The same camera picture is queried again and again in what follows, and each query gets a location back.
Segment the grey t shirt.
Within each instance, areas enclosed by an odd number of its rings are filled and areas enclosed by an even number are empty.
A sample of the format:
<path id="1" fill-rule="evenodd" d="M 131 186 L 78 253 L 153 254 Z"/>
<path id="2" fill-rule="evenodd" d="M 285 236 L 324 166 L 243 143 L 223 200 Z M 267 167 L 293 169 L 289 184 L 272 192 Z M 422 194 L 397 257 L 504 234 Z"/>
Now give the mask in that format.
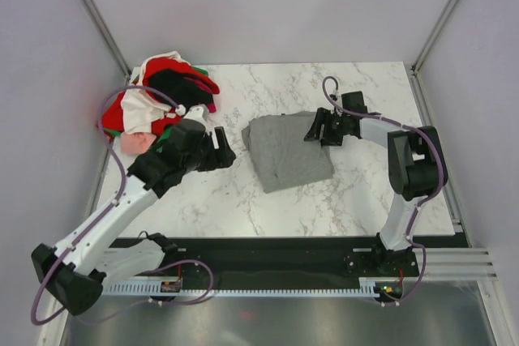
<path id="1" fill-rule="evenodd" d="M 332 178 L 329 150 L 304 137 L 312 112 L 265 115 L 249 121 L 242 141 L 264 193 L 269 194 Z"/>

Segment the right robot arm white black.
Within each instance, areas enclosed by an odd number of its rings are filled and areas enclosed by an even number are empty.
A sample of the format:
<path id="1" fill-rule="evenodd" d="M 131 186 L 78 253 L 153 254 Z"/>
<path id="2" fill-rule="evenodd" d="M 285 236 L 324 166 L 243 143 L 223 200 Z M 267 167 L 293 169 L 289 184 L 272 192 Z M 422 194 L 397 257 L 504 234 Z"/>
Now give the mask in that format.
<path id="1" fill-rule="evenodd" d="M 388 179 L 394 196 L 379 233 L 383 249 L 371 256 L 371 265 L 377 274 L 390 276 L 401 265 L 397 251 L 413 245 L 414 225 L 421 207 L 438 195 L 448 181 L 437 130 L 433 126 L 407 126 L 380 113 L 370 113 L 361 92 L 325 97 L 333 109 L 317 110 L 305 135 L 306 142 L 340 147 L 344 137 L 352 136 L 386 149 Z"/>

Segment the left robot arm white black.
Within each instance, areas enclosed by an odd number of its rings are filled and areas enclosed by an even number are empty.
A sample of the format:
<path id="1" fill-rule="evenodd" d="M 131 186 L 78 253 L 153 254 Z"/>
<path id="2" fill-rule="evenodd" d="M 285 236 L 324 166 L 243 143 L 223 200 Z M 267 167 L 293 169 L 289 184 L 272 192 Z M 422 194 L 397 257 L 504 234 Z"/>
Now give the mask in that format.
<path id="1" fill-rule="evenodd" d="M 191 172 L 229 168 L 236 155 L 221 126 L 208 128 L 207 110 L 190 108 L 169 135 L 122 168 L 118 190 L 78 228 L 53 246 L 38 245 L 31 254 L 41 286 L 69 314 L 89 310 L 111 285 L 156 271 L 171 275 L 178 266 L 175 243 L 154 233 L 131 247 L 110 245 L 142 212 Z"/>

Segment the black t shirt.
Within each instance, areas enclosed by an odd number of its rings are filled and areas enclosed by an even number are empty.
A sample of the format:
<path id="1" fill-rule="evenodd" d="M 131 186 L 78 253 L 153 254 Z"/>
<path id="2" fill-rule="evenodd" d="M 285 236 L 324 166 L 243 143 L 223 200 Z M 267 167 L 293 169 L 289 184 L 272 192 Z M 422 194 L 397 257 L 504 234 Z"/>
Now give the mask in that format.
<path id="1" fill-rule="evenodd" d="M 210 113 L 217 111 L 214 96 L 219 92 L 201 75 L 183 75 L 171 69 L 161 70 L 148 78 L 147 86 L 167 95 L 186 110 L 205 105 Z"/>

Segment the pink t shirt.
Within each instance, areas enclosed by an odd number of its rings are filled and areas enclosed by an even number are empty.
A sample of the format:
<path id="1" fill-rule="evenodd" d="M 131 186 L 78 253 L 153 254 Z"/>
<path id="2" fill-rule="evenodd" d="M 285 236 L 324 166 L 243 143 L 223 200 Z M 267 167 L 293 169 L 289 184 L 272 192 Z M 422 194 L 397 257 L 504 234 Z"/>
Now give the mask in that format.
<path id="1" fill-rule="evenodd" d="M 144 154 L 155 142 L 157 137 L 152 133 L 137 132 L 121 134 L 121 151 L 127 155 Z"/>

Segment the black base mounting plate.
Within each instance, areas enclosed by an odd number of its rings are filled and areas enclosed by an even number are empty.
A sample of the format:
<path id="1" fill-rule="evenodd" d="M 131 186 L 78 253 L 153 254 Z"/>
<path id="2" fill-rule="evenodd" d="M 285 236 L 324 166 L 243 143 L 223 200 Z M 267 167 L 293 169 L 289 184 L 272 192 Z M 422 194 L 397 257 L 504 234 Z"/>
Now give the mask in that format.
<path id="1" fill-rule="evenodd" d="M 213 281 L 344 286 L 374 277 L 399 280 L 419 274 L 412 250 L 385 254 L 376 237 L 176 238 L 165 266 L 196 259 Z"/>

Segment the aluminium extrusion rail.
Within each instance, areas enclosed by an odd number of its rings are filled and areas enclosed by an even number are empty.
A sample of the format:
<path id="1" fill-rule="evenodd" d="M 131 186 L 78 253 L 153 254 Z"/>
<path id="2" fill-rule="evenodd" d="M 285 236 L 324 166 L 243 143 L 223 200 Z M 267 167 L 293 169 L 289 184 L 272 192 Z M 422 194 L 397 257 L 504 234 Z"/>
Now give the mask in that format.
<path id="1" fill-rule="evenodd" d="M 427 248 L 424 281 L 496 280 L 497 274 L 486 249 Z"/>

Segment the right aluminium frame post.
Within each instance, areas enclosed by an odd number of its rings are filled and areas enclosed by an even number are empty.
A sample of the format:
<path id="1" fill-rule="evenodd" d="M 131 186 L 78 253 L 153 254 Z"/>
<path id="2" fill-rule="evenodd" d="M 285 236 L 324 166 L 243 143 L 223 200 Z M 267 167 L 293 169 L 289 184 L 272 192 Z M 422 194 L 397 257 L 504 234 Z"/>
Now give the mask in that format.
<path id="1" fill-rule="evenodd" d="M 456 10 L 457 6 L 461 0 L 447 0 L 444 4 L 439 17 L 435 21 L 430 33 L 428 34 L 425 43 L 422 45 L 418 56 L 414 60 L 414 62 L 409 66 L 410 74 L 414 77 L 417 76 L 421 68 L 423 67 L 425 61 L 427 60 L 430 52 L 435 46 L 436 42 L 439 40 L 440 35 L 443 30 L 446 28 L 448 21 L 453 15 L 453 12 Z"/>

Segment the aluminium frame post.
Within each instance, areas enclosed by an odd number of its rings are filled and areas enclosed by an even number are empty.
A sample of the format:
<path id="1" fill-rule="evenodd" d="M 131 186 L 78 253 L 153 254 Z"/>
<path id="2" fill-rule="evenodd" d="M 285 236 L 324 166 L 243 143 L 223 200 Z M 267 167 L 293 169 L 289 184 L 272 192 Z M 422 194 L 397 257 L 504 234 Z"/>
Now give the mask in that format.
<path id="1" fill-rule="evenodd" d="M 80 0 L 84 9 L 86 10 L 90 20 L 92 21 L 98 34 L 105 43 L 111 57 L 116 62 L 118 69 L 128 78 L 131 73 L 131 69 L 127 63 L 127 60 L 122 55 L 122 51 L 118 47 L 113 34 L 109 30 L 105 19 L 103 18 L 95 0 Z"/>
<path id="2" fill-rule="evenodd" d="M 414 77 L 417 76 L 421 68 L 423 67 L 425 61 L 427 60 L 430 52 L 435 46 L 436 42 L 439 40 L 440 35 L 443 30 L 446 28 L 448 21 L 453 15 L 453 12 L 456 10 L 457 6 L 461 0 L 447 0 L 444 4 L 439 17 L 435 21 L 430 33 L 428 34 L 425 43 L 422 45 L 418 56 L 414 60 L 414 62 L 409 66 L 410 74 Z"/>

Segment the left aluminium frame post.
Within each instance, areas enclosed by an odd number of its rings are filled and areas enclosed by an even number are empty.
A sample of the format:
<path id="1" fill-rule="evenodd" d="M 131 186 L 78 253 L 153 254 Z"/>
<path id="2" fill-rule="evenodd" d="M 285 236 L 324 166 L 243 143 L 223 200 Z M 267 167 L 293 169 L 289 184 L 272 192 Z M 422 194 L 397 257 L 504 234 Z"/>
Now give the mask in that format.
<path id="1" fill-rule="evenodd" d="M 90 20 L 92 21 L 98 34 L 105 43 L 111 57 L 116 62 L 118 69 L 128 78 L 131 73 L 131 69 L 127 63 L 127 60 L 122 55 L 122 51 L 118 47 L 113 34 L 109 30 L 105 19 L 103 18 L 95 0 L 80 0 L 84 9 L 86 10 Z"/>

